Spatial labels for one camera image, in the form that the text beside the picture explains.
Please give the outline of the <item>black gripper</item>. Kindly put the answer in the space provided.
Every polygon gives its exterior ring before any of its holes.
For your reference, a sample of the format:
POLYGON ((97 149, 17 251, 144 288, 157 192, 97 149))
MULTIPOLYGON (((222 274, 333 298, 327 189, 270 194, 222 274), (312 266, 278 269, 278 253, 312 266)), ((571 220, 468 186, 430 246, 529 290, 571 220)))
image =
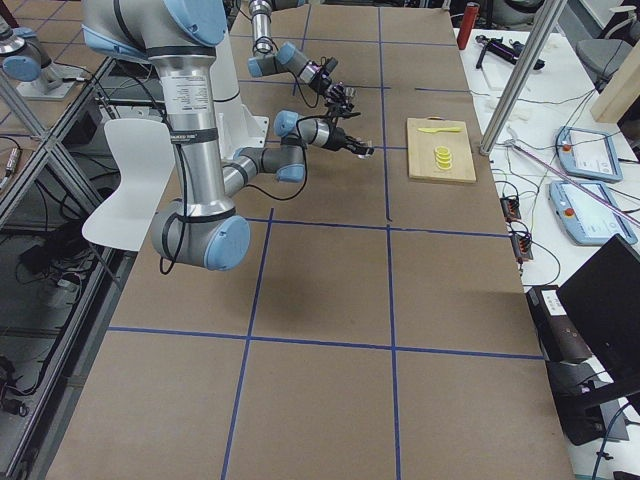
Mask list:
POLYGON ((316 75, 314 77, 314 91, 327 100, 328 116, 355 116, 354 104, 343 99, 353 99, 355 88, 345 86, 341 82, 334 83, 329 76, 316 75))
POLYGON ((362 140, 360 138, 351 137, 346 134, 342 128, 332 129, 327 139, 328 150, 338 151, 345 149, 359 158, 367 158, 369 156, 368 147, 371 146, 371 140, 362 140))

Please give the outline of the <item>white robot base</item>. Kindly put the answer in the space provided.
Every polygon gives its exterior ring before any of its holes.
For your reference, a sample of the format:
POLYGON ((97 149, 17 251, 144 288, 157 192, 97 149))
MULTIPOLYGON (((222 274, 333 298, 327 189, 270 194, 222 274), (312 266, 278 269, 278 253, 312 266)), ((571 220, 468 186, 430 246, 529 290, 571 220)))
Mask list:
POLYGON ((222 159, 230 160, 237 150, 245 147, 263 147, 269 118, 253 115, 242 100, 228 33, 216 46, 216 60, 210 73, 222 159))

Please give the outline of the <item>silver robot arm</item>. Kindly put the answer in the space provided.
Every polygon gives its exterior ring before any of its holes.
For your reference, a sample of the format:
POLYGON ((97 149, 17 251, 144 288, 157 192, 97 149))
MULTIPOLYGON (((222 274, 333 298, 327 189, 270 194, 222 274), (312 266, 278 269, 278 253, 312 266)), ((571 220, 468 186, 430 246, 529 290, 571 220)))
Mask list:
POLYGON ((221 141, 232 133, 218 111, 239 94, 233 57, 227 49, 228 17, 220 1, 87 1, 83 5, 86 44, 105 56, 151 64, 163 92, 160 107, 172 143, 181 197, 158 212, 151 223, 152 243, 163 274, 177 264, 226 271, 245 257, 251 231, 233 196, 254 177, 271 174, 280 182, 304 183, 306 150, 316 146, 345 149, 366 157, 373 148, 348 135, 338 124, 355 115, 353 91, 330 74, 335 59, 316 63, 294 44, 276 46, 271 16, 286 1, 248 5, 255 77, 289 73, 323 98, 326 112, 302 116, 281 111, 274 130, 278 148, 243 146, 231 159, 221 141))
POLYGON ((294 79, 307 85, 325 101, 329 114, 337 117, 353 116, 355 89, 331 78, 339 61, 328 57, 320 62, 310 59, 291 42, 277 46, 271 31, 274 12, 298 8, 307 1, 253 0, 248 2, 253 35, 253 56, 247 67, 254 78, 289 73, 294 79))

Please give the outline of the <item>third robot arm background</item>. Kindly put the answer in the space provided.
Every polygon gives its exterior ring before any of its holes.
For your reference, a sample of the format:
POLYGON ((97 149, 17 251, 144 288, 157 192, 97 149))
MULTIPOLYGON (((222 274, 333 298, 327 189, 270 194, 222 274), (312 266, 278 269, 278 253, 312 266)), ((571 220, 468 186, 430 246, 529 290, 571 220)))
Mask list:
POLYGON ((36 33, 27 27, 1 33, 1 68, 19 82, 19 94, 32 100, 62 100, 76 83, 86 80, 80 67, 54 62, 36 33))

